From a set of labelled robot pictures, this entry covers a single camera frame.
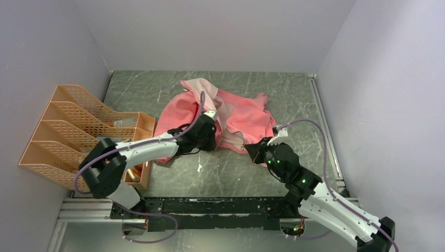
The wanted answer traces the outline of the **pink zip-up jacket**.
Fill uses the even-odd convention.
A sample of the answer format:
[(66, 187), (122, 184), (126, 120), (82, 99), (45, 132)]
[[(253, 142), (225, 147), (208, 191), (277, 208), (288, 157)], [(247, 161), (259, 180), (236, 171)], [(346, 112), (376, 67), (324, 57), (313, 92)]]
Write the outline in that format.
[(204, 108), (217, 112), (216, 146), (246, 154), (244, 144), (258, 143), (273, 136), (276, 121), (265, 109), (268, 96), (259, 93), (255, 98), (245, 98), (217, 88), (204, 78), (180, 81), (186, 92), (176, 95), (164, 108), (157, 122), (154, 136), (176, 129), (195, 119), (201, 104), (200, 94), (205, 94)]

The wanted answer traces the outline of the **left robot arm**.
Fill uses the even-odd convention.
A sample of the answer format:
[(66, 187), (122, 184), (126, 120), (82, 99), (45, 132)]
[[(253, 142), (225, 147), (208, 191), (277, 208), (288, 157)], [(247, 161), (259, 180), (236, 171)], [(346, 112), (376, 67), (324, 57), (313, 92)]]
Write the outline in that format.
[(133, 142), (101, 140), (79, 166), (77, 178), (83, 178), (93, 198), (107, 198), (124, 207), (132, 218), (145, 212), (146, 201), (139, 191), (122, 180), (132, 167), (157, 160), (216, 148), (215, 110), (199, 115), (191, 124), (183, 124), (159, 136)]

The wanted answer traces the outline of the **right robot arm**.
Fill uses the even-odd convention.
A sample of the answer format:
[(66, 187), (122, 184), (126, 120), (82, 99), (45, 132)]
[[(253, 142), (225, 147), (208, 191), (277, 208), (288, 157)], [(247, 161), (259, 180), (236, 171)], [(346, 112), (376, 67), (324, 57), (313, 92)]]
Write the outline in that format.
[(269, 138), (245, 144), (253, 163), (264, 164), (288, 189), (283, 211), (301, 215), (338, 234), (357, 251), (390, 251), (395, 222), (360, 209), (333, 191), (323, 180), (300, 164), (299, 156), (286, 143), (268, 145)]

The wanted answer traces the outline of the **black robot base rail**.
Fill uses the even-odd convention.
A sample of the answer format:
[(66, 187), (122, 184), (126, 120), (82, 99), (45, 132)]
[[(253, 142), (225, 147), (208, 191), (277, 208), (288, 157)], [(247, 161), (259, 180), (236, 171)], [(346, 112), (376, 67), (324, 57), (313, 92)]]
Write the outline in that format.
[(148, 232), (174, 228), (280, 230), (285, 221), (300, 220), (297, 210), (284, 197), (147, 197), (145, 203), (142, 210), (149, 216), (129, 213), (114, 203), (110, 218), (129, 224), (147, 222)]

